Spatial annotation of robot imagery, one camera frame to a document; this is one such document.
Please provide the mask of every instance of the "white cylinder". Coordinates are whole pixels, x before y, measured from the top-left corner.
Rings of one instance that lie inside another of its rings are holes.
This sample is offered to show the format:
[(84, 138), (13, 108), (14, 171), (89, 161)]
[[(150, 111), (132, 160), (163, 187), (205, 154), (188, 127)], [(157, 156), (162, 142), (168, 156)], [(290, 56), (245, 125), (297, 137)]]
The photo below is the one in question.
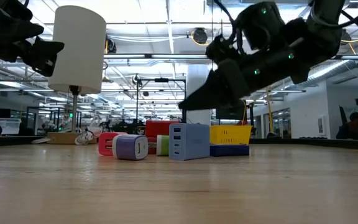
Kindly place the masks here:
[[(186, 76), (186, 95), (190, 96), (204, 85), (208, 77), (207, 65), (189, 65)], [(211, 110), (187, 111), (187, 123), (211, 125)]]
[(49, 88), (68, 91), (80, 86), (81, 94), (100, 93), (103, 78), (106, 21), (97, 13), (78, 6), (56, 10), (53, 41), (63, 42)]

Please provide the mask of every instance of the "workstation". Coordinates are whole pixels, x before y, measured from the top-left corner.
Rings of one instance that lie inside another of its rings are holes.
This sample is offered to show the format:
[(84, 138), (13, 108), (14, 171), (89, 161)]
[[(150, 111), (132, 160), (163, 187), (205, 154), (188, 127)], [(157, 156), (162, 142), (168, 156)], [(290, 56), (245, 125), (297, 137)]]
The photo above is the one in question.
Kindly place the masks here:
[(358, 222), (358, 0), (0, 9), (0, 223)]

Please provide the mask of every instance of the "wooden table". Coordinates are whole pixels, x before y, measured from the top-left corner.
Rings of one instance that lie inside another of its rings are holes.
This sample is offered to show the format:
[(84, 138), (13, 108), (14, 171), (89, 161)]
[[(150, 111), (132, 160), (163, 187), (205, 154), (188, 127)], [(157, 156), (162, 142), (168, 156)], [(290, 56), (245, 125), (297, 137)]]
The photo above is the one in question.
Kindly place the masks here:
[(0, 223), (358, 223), (358, 150), (118, 161), (96, 146), (0, 147)]

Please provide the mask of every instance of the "ceiling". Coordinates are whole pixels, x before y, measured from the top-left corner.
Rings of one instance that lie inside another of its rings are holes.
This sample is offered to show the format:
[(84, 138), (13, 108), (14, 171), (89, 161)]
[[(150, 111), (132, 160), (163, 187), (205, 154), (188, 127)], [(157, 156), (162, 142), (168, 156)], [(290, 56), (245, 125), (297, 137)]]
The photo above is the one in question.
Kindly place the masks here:
[[(222, 0), (231, 13), (232, 17), (236, 17), (249, 3), (259, 1), (245, 0)], [(305, 0), (286, 0), (276, 1), (279, 4), (280, 14), (285, 22), (297, 18), (305, 9)], [(41, 35), (45, 40), (52, 39), (53, 23), (55, 10), (59, 6), (75, 5), (91, 9), (103, 16), (107, 22), (107, 33), (113, 38), (117, 45), (118, 54), (204, 54), (205, 45), (197, 45), (193, 39), (187, 38), (187, 33), (191, 33), (196, 27), (202, 27), (208, 34), (211, 41), (212, 36), (223, 32), (224, 36), (229, 36), (231, 26), (225, 13), (214, 5), (212, 7), (210, 0), (30, 0), (28, 8), (33, 12), (33, 23), (38, 23), (45, 27), (44, 33)], [(346, 9), (352, 16), (358, 15), (358, 8)], [(172, 30), (172, 38), (169, 38), (169, 30)], [(358, 27), (349, 26), (346, 28), (353, 39), (358, 39)], [(358, 42), (354, 43), (354, 47), (358, 47)], [(244, 43), (244, 49), (249, 51), (249, 46)], [(350, 54), (349, 46), (343, 46), (340, 54)], [(176, 78), (185, 79), (187, 76), (189, 63), (203, 63), (212, 67), (210, 61), (201, 60), (136, 60), (132, 59), (130, 66), (125, 59), (107, 59), (109, 68), (104, 71), (106, 78), (112, 83), (103, 83), (103, 89), (109, 89), (110, 92), (102, 92), (99, 97), (89, 100), (87, 97), (80, 98), (81, 102), (89, 103), (119, 103), (117, 106), (110, 106), (112, 110), (121, 112), (123, 108), (133, 108), (135, 101), (133, 100), (135, 93), (119, 93), (119, 90), (133, 88), (132, 78), (138, 75), (141, 78)], [(0, 67), (9, 70), (11, 73), (1, 73), (0, 78), (24, 78), (31, 75), (34, 80), (44, 80), (26, 65), (22, 63), (10, 64), (0, 62)], [(22, 83), (26, 88), (47, 88), (47, 82), (27, 82)], [(12, 88), (14, 86), (6, 86), (0, 83), (0, 88)], [(140, 96), (144, 99), (183, 99), (184, 88), (180, 83), (153, 83), (150, 82), (144, 86), (144, 90), (163, 89), (164, 92), (150, 92), (149, 96)], [(38, 93), (41, 96), (57, 96), (56, 93)], [(258, 99), (260, 94), (252, 95), (252, 98)], [(153, 106), (150, 101), (144, 100), (142, 111), (139, 114), (162, 114), (162, 116), (170, 114), (180, 114), (175, 102), (169, 105), (155, 104)], [(93, 106), (93, 109), (105, 110), (99, 106)]]

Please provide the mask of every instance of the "purple charger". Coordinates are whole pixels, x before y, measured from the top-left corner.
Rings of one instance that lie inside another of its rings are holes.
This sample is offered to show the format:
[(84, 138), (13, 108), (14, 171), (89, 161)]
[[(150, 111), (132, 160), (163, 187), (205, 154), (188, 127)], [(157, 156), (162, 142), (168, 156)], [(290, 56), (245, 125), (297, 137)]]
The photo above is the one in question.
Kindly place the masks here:
[(112, 150), (117, 159), (139, 161), (149, 154), (149, 142), (146, 136), (118, 135), (112, 140)]

